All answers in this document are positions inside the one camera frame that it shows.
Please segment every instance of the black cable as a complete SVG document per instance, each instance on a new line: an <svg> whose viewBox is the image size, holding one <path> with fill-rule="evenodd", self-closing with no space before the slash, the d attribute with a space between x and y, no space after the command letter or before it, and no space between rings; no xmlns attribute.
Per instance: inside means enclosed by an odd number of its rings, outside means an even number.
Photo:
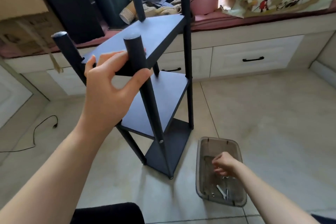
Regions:
<svg viewBox="0 0 336 224"><path fill-rule="evenodd" d="M57 117L56 115L51 115L51 116L49 116L48 118L45 118L40 124L38 124L38 125L34 128L34 131L33 131L33 145L34 145L34 146L29 147L29 148L26 148L26 149L23 149L23 150L17 150L17 151L0 151L0 153L1 153L1 152L19 152L19 151L25 151L25 150L34 148L34 147L36 146L36 144L35 144L35 130L37 129L37 127L38 127L39 125L41 125L42 123L44 123L47 119L49 119L49 118L52 117L52 116L55 116L55 117L56 117L56 120L57 120L57 122L56 122L56 124L53 126L53 128L57 128L57 125L58 125L58 117Z"/></svg>

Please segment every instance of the shelf board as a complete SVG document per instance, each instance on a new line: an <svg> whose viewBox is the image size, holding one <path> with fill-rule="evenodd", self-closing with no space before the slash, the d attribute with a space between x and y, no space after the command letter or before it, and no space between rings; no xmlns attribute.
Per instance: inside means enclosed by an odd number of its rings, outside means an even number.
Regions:
<svg viewBox="0 0 336 224"><path fill-rule="evenodd" d="M159 76L151 77L162 131L168 128L186 92L189 80L181 73L160 71ZM154 139L140 92L135 96L131 107L121 121L121 127L133 133Z"/></svg>
<svg viewBox="0 0 336 224"><path fill-rule="evenodd" d="M162 53L168 48L175 37L182 32L186 20L183 15L165 15L146 18L143 22L136 21L123 31L99 45L94 51L85 54L82 63L86 63L92 55L96 60L103 53L126 50L124 37L140 33L143 46L146 48L148 68L152 68ZM116 75L132 76L134 73L127 62Z"/></svg>
<svg viewBox="0 0 336 224"><path fill-rule="evenodd" d="M168 131L164 135L167 161L173 175L190 133L191 128L189 127L189 123L173 118ZM157 140L153 141L145 155L145 158L147 159L147 166L169 176L166 162Z"/></svg>

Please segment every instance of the left hand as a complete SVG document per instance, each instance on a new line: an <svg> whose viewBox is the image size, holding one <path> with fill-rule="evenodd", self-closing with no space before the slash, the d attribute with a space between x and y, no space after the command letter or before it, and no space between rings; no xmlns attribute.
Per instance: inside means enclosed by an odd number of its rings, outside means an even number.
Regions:
<svg viewBox="0 0 336 224"><path fill-rule="evenodd" d="M141 69L134 74L122 89L116 89L111 80L128 60L128 53L114 52L102 54L97 66L95 56L85 65L86 98L79 125L93 136L106 137L113 127L126 115L139 92L140 87L150 77L150 70Z"/></svg>

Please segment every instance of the transparent plastic box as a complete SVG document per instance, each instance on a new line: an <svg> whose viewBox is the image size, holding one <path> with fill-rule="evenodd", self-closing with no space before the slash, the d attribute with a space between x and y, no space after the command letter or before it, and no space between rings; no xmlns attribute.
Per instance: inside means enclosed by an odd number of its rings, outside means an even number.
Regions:
<svg viewBox="0 0 336 224"><path fill-rule="evenodd" d="M213 137L202 137L199 140L196 164L197 194L208 201L243 207L247 201L247 194L242 183L234 177L223 177L214 172L212 160L223 151L227 151L235 159L243 162L239 146L235 141Z"/></svg>

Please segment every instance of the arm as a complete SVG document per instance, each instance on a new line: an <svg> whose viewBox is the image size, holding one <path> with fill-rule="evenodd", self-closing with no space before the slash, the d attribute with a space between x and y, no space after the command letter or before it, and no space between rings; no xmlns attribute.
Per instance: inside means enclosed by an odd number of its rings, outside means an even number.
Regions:
<svg viewBox="0 0 336 224"><path fill-rule="evenodd" d="M123 89L114 88L111 79L127 60L128 54L120 52L102 55L96 68L92 68L95 57L88 61L86 99L78 124L0 211L0 223L70 223L101 144L150 76L148 69L141 69Z"/></svg>
<svg viewBox="0 0 336 224"><path fill-rule="evenodd" d="M223 152L212 161L219 175L237 177L266 224L319 224L298 205L261 180L247 166Z"/></svg>

